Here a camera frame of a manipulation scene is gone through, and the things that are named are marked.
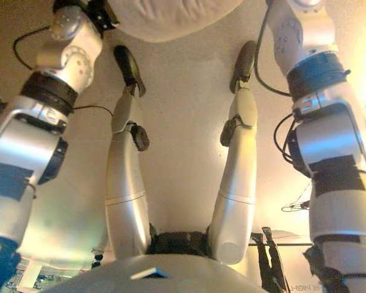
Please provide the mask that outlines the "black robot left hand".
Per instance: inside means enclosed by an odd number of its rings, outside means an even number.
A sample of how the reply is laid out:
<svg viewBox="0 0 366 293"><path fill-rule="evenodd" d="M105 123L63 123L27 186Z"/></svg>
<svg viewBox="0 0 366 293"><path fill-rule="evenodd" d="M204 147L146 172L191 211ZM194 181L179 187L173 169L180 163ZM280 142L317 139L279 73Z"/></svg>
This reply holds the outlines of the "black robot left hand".
<svg viewBox="0 0 366 293"><path fill-rule="evenodd" d="M120 22L107 0L92 0L88 2L88 12L100 34L114 30Z"/></svg>

